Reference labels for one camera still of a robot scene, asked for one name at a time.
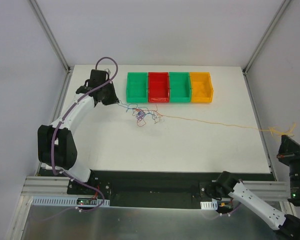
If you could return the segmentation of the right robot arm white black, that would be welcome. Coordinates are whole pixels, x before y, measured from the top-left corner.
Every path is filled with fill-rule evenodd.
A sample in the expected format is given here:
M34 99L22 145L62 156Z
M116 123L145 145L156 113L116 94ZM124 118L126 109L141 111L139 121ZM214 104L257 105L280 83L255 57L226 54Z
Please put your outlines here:
M290 197L287 201L300 207L300 144L290 136L282 135L276 158L289 167ZM204 192L216 201L224 197L238 201L259 216L274 231L278 240L300 240L300 218L274 208L249 190L234 174L223 171L216 181L204 188Z

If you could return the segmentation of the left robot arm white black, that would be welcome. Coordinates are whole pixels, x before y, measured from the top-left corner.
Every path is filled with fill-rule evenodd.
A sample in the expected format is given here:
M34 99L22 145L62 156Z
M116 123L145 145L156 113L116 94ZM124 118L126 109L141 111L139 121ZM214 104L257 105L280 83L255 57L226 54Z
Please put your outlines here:
M78 180L79 190L86 195L95 191L96 183L91 179L92 170L77 160L74 133L98 103L105 106L119 103L108 70L91 70L89 79L76 90L63 116L49 125L41 125L37 131L38 160L56 173L63 172Z

